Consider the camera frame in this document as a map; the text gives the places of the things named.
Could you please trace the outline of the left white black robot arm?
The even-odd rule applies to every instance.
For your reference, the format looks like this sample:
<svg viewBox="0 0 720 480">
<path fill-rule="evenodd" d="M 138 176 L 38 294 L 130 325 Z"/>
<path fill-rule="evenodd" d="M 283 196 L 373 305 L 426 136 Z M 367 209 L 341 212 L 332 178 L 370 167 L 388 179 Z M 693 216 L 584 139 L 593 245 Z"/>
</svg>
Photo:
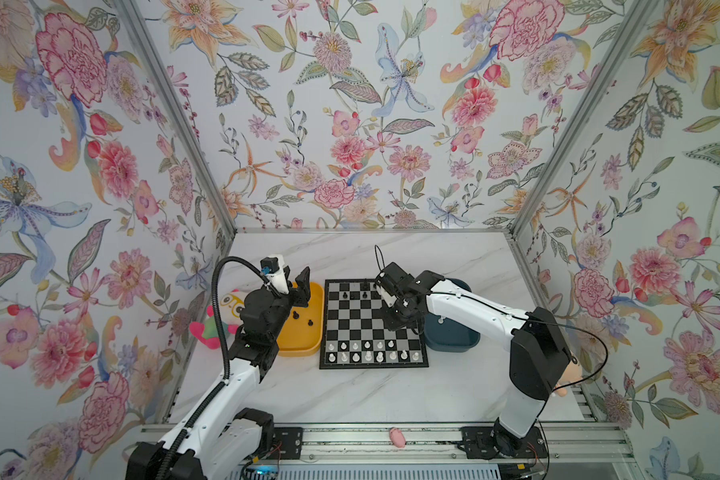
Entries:
<svg viewBox="0 0 720 480">
<path fill-rule="evenodd" d="M 240 312 L 241 327 L 231 343 L 220 346 L 222 370 L 193 407 L 158 442 L 140 442 L 130 455 L 128 479 L 224 479 L 243 461 L 272 451 L 271 414 L 243 403 L 261 384 L 279 353 L 278 337 L 293 309 L 311 299 L 310 270 L 296 277 L 280 255 L 259 265 L 227 256 L 215 266 L 210 284 L 211 308 L 223 328 L 219 281 L 225 266 L 236 263 L 262 282 L 249 293 Z"/>
</svg>

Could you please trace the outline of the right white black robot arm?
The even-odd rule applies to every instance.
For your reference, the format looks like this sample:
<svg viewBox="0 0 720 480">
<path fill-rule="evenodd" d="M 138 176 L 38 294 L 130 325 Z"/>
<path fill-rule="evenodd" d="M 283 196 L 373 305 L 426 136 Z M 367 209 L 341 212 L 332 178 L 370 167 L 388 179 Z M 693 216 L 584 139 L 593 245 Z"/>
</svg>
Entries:
<svg viewBox="0 0 720 480">
<path fill-rule="evenodd" d="M 506 403 L 491 435 L 497 451 L 514 454 L 573 362 L 554 315 L 542 307 L 523 311 L 501 305 L 429 270 L 414 277 L 394 262 L 379 272 L 374 288 L 382 299 L 386 329 L 420 327 L 429 315 L 444 317 L 508 355 Z"/>
</svg>

